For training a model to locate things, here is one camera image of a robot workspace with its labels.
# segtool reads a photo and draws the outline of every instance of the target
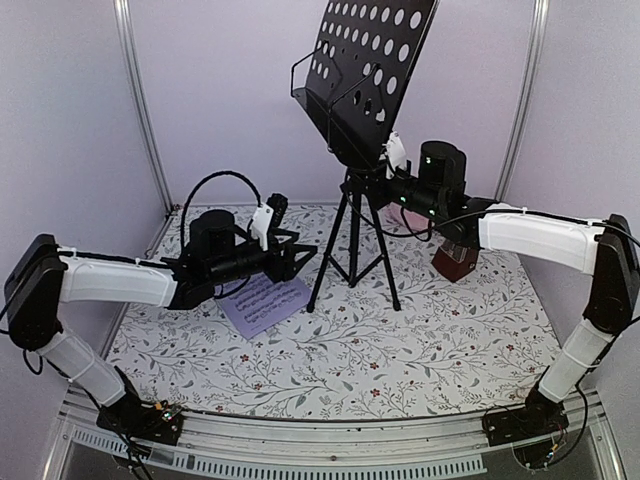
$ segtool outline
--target purple paper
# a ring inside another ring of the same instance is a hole
[[[236,285],[225,287],[231,290]],[[273,283],[263,274],[254,276],[240,292],[218,300],[218,304],[248,340],[304,308],[310,297],[311,290],[297,277],[287,283]]]

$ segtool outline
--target floral patterned surface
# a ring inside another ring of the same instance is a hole
[[[253,208],[231,210],[244,226]],[[335,212],[290,207],[283,227],[323,252]],[[334,252],[343,265],[347,224]],[[174,218],[156,257],[177,256],[178,225]],[[559,347],[518,258],[481,252],[477,270],[451,284],[431,266],[439,243],[387,239],[401,312],[391,307],[382,265],[354,289],[329,268],[313,314],[301,311],[250,341],[215,301],[190,312],[132,305],[109,360],[143,397],[211,412],[345,420],[521,402]],[[363,227],[360,263],[377,254]],[[320,261],[321,253],[300,274],[309,286]]]

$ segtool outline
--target black cable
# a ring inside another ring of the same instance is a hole
[[[557,465],[558,463],[566,460],[569,455],[571,455],[578,447],[578,444],[580,443],[580,440],[582,440],[584,432],[587,430],[587,421],[589,419],[589,401],[587,400],[587,397],[580,388],[579,384],[576,384],[576,390],[578,391],[578,393],[582,397],[582,401],[584,402],[584,419],[582,420],[582,427],[580,428],[580,432],[578,433],[575,442],[573,442],[573,445],[571,445],[571,447],[569,447],[569,450],[567,450],[561,457],[557,457],[557,459],[555,457],[552,458],[546,465],[530,466],[530,470],[546,470],[549,467],[553,467],[554,465]]]
[[[246,287],[250,280],[251,280],[251,276],[248,276],[247,278],[244,279],[244,281],[240,285],[238,285],[236,288],[234,288],[230,292],[224,293],[224,290],[221,290],[220,295],[214,296],[213,299],[214,300],[222,300],[223,298],[229,298],[232,295],[235,295],[240,290],[242,290],[244,287]]]
[[[258,206],[262,205],[262,199],[260,198],[260,192],[258,192],[258,189],[251,182],[251,180],[249,180],[247,177],[245,177],[241,173],[234,172],[232,170],[222,170],[222,171],[219,171],[219,172],[214,172],[211,175],[208,175],[208,176],[204,177],[193,188],[193,190],[191,191],[191,193],[187,197],[187,201],[185,202],[184,207],[182,208],[182,215],[180,217],[180,249],[181,249],[181,253],[184,251],[184,248],[185,248],[184,229],[185,229],[185,224],[186,224],[186,221],[187,221],[187,210],[189,210],[189,205],[191,205],[191,201],[193,200],[193,197],[196,195],[198,190],[200,190],[200,188],[202,188],[202,186],[204,186],[207,182],[210,182],[214,178],[223,177],[223,176],[236,177],[236,178],[242,180],[244,183],[246,183],[249,186],[249,188],[251,189],[251,191],[255,195],[256,201],[258,202]]]
[[[71,250],[62,250],[59,253],[60,255],[67,256],[67,257],[88,258],[91,260],[106,260],[109,262],[120,262],[120,263],[128,263],[131,265],[140,265],[141,267],[171,269],[171,267],[166,263],[149,262],[147,260],[136,260],[134,258],[123,257],[120,255],[105,255],[103,253],[92,253],[92,252],[75,252]]]
[[[89,397],[93,405],[96,407],[98,412],[100,412],[102,410],[102,407],[100,406],[98,401],[87,390],[84,390],[84,392],[87,394],[87,396]],[[109,422],[109,425],[111,425],[111,428],[113,429],[115,434],[118,436],[118,438],[120,438],[122,443],[124,443],[125,446],[127,447],[127,457],[129,458],[129,467],[130,467],[129,471],[138,480],[153,480],[151,473],[149,473],[149,470],[147,470],[147,467],[145,466],[144,462],[142,461],[142,459],[140,458],[140,455],[137,452],[138,445],[136,444],[136,442],[131,440],[130,437],[123,434],[120,431],[120,429],[111,421],[111,419],[109,418],[109,415],[105,415],[104,418],[106,418],[107,422]],[[136,472],[136,468],[140,468],[144,472],[147,478],[145,479],[142,476],[140,476],[138,472]]]
[[[429,232],[427,234],[427,238],[420,238],[411,228],[411,226],[409,225],[409,222],[407,221],[407,217],[405,215],[405,209],[404,207],[402,207],[400,209],[400,216],[402,217],[402,221],[404,222],[404,226],[407,228],[407,230],[409,230],[409,232],[411,233],[411,235],[414,238],[417,238],[418,240],[420,240],[423,243],[428,243],[431,241],[431,238],[433,237],[433,229],[431,226],[431,220],[429,220]]]
[[[635,243],[638,247],[640,247],[640,240],[638,240],[636,237],[634,237],[633,235],[631,235],[629,232],[627,232],[625,229],[617,227],[615,225],[611,225],[607,220],[605,220],[602,225],[597,225],[599,227],[605,227],[608,229],[611,229],[615,232],[621,233],[623,234],[625,237],[627,237],[629,240],[631,240],[633,243]]]
[[[38,355],[38,358],[40,363],[38,364],[38,369],[36,370],[35,368],[33,368],[31,363],[29,362],[29,357],[27,357],[27,350],[26,349],[22,350],[22,359],[24,360],[24,363],[27,365],[27,368],[29,369],[29,371],[34,375],[42,375],[42,370],[44,370],[44,361],[42,360],[42,357],[40,355]]]
[[[349,172],[347,171],[347,173],[345,174],[345,182],[348,180],[348,178],[349,178]],[[356,208],[356,206],[353,204],[353,202],[351,201],[349,196],[346,195],[345,197],[347,199],[347,202],[349,203],[349,206],[351,207],[351,210],[358,217],[360,217],[360,219],[362,219],[363,222],[365,222],[370,227],[375,228],[375,224],[373,223],[373,221],[368,219],[358,208]],[[557,215],[555,213],[547,213],[547,212],[540,212],[540,211],[537,211],[537,210],[525,210],[525,209],[518,209],[518,208],[496,208],[496,209],[493,209],[493,210],[481,210],[481,211],[478,211],[478,212],[466,213],[464,215],[460,215],[459,217],[451,218],[451,219],[446,220],[446,221],[444,221],[442,223],[439,223],[435,227],[429,227],[429,228],[426,228],[424,230],[420,230],[420,231],[417,231],[417,232],[411,232],[411,233],[407,233],[407,234],[394,233],[394,232],[389,232],[387,230],[382,230],[382,229],[381,229],[381,232],[384,235],[387,235],[387,236],[393,237],[393,238],[411,238],[411,237],[415,237],[416,235],[422,235],[422,234],[425,234],[425,233],[428,234],[429,232],[432,232],[433,230],[441,229],[443,227],[451,225],[452,223],[455,223],[455,222],[459,222],[461,220],[466,220],[466,219],[469,219],[469,218],[483,217],[483,216],[485,216],[487,214],[497,214],[497,213],[515,213],[515,214],[521,214],[521,215],[534,215],[536,217],[550,218],[552,220],[560,220],[560,221],[564,221],[564,222],[575,223],[577,225],[591,225],[591,226],[594,226],[594,227],[608,228],[608,229],[611,229],[611,230],[614,230],[616,232],[619,232],[619,233],[623,234],[624,236],[629,238],[629,240],[631,240],[634,244],[636,244],[638,247],[640,247],[640,240],[635,238],[633,235],[631,235],[626,230],[624,230],[622,228],[619,228],[619,227],[617,227],[615,225],[611,225],[607,221],[593,222],[593,221],[590,221],[590,220],[583,220],[581,218],[573,218],[573,217],[567,217],[567,216],[564,216],[564,215]]]

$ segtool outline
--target red object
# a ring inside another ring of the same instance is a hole
[[[440,275],[455,283],[476,269],[478,253],[478,250],[461,247],[450,240],[445,240],[431,264]]]

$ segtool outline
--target lavender wall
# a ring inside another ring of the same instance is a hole
[[[343,170],[289,98],[290,66],[312,48],[327,3],[132,2],[145,92],[176,201],[220,168],[244,172],[264,194],[337,199]],[[473,194],[495,190],[533,4],[441,2],[397,123],[413,157],[429,139],[445,139],[468,152]],[[222,180],[197,200],[242,202],[251,195],[235,181]]]
[[[40,232],[92,251],[141,254],[162,211],[112,3],[0,2],[0,45],[2,283]],[[61,317],[97,345],[113,312],[69,306]],[[64,392],[52,369],[33,377],[0,338],[0,478],[41,475]]]
[[[507,200],[578,216],[627,216],[640,234],[640,3],[551,2],[531,115]],[[590,279],[544,262],[526,267],[564,341]],[[640,329],[597,373],[629,478],[640,478]]]

